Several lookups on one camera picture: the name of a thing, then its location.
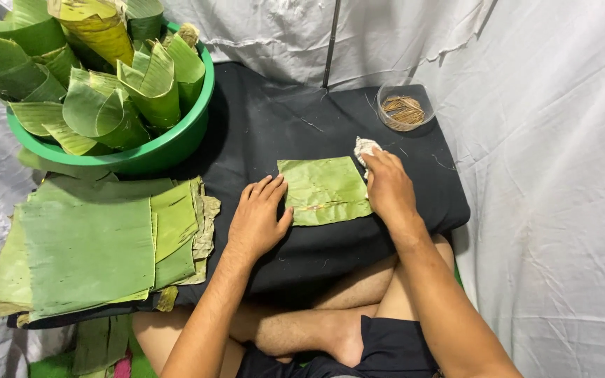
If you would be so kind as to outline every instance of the white cloth backdrop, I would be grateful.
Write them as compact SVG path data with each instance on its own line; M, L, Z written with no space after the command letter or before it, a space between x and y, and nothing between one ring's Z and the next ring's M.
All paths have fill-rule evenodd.
M199 27L215 61L320 84L332 0L164 3L170 20ZM605 1L491 8L344 0L330 83L415 73L433 90L473 213L454 234L469 298L526 377L605 377ZM5 215L33 187L3 115L0 245ZM56 352L70 334L13 338L0 322L0 376L23 377L21 355Z

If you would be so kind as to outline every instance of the black cloth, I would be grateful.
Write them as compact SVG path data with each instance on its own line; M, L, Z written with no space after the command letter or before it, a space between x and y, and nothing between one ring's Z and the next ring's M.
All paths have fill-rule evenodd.
M354 368L327 356L304 367L281 363L249 343L237 378L431 378L438 371L419 322L362 316L361 337L363 354Z
M448 231L468 221L468 203L436 119L399 133L383 125L371 107L377 87L326 93L266 79L236 63L217 64L215 72L209 125L197 151L167 172L129 177L187 180L200 175L207 194L221 200L207 282L227 243L232 215L247 184L268 174L275 176L277 160L353 156L357 136L374 139L403 160L414 184L417 210L429 231ZM375 215L331 225L292 227L254 268L247 295L283 289L284 299L294 299L288 304L299 304L303 297L312 298L327 287L323 279L371 265L394 252L384 224ZM290 295L292 287L299 290L300 284L304 284L305 295ZM197 303L205 288L206 283L179 287L175 304ZM154 293L145 301L105 305L28 327L52 328L95 317L152 311L158 298ZM9 318L10 326L15 326L15 319L15 315Z

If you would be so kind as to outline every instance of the left hand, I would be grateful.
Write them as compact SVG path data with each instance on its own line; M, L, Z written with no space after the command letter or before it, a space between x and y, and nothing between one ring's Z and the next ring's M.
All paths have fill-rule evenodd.
M288 183L282 175L274 180L267 176L258 183L247 185L232 218L224 254L232 251L254 264L286 235L293 221L293 208L288 208L277 221L277 205L287 188Z

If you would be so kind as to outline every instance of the right hand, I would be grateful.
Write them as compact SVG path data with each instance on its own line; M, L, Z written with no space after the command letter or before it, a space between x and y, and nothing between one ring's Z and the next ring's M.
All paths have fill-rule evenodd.
M375 147L373 153L361 154L368 166L370 207L390 229L409 224L418 217L412 181L396 155Z

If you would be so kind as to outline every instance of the person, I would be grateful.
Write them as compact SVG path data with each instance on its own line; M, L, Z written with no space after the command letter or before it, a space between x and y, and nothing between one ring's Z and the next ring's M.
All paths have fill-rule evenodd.
M343 281L315 308L283 312L241 303L256 261L293 217L276 208L280 175L248 185L228 244L193 310L137 313L135 335L162 378L521 377L499 340L457 284L452 250L431 238L417 214L412 182L398 157L373 149L368 198L397 250ZM301 366L296 352L319 350Z

